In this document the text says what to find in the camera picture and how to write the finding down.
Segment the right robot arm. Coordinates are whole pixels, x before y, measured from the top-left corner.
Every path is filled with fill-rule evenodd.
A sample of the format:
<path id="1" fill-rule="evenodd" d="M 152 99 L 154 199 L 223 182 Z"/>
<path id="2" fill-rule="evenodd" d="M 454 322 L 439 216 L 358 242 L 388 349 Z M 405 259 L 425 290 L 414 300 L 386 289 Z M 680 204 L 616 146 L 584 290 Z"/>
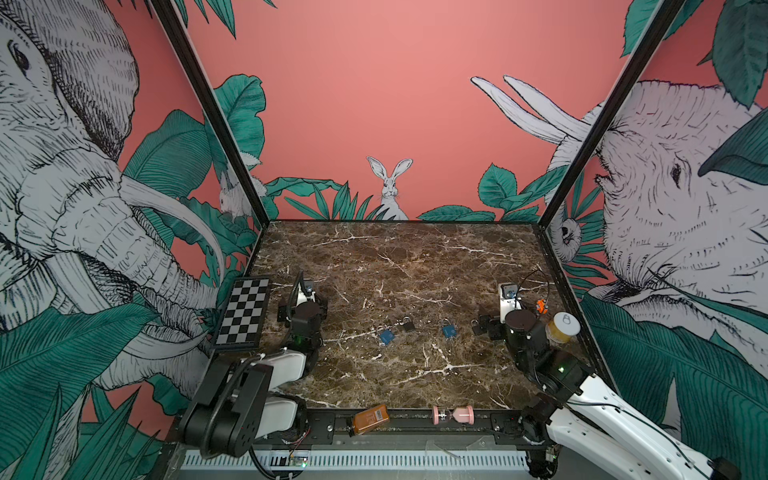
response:
<path id="1" fill-rule="evenodd" d="M 528 445 L 526 464 L 535 479 L 558 470 L 567 448 L 616 479 L 739 479 L 729 460 L 709 458 L 624 401 L 594 370 L 553 347 L 544 324 L 529 310 L 482 315 L 472 327 L 504 342 L 515 366 L 540 392 L 499 431 Z"/>

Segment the blue padlock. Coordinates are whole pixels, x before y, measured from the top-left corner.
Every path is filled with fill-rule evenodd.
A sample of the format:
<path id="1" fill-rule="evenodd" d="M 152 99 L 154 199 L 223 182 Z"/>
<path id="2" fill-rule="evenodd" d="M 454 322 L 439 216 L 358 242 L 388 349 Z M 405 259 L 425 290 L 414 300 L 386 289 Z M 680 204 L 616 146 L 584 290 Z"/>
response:
<path id="1" fill-rule="evenodd" d="M 445 324 L 442 326 L 442 333 L 446 339 L 453 339 L 457 336 L 457 330 L 452 324 Z"/>
<path id="2" fill-rule="evenodd" d="M 379 334 L 379 339 L 381 344 L 386 346 L 394 341 L 395 334 L 390 329 L 386 329 Z"/>

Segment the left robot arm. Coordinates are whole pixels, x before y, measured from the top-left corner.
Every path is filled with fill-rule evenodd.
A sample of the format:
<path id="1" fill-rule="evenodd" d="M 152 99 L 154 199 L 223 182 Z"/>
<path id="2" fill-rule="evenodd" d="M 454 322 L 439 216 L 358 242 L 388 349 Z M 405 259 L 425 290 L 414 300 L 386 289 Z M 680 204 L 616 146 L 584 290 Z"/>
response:
<path id="1" fill-rule="evenodd" d="M 293 303 L 279 304 L 279 316 L 289 321 L 289 330 L 278 352 L 245 360 L 215 359 L 181 418 L 180 442 L 205 459 L 237 458 L 262 437 L 302 430 L 302 402 L 276 390 L 315 368 L 327 315 L 326 298 L 300 294 Z"/>

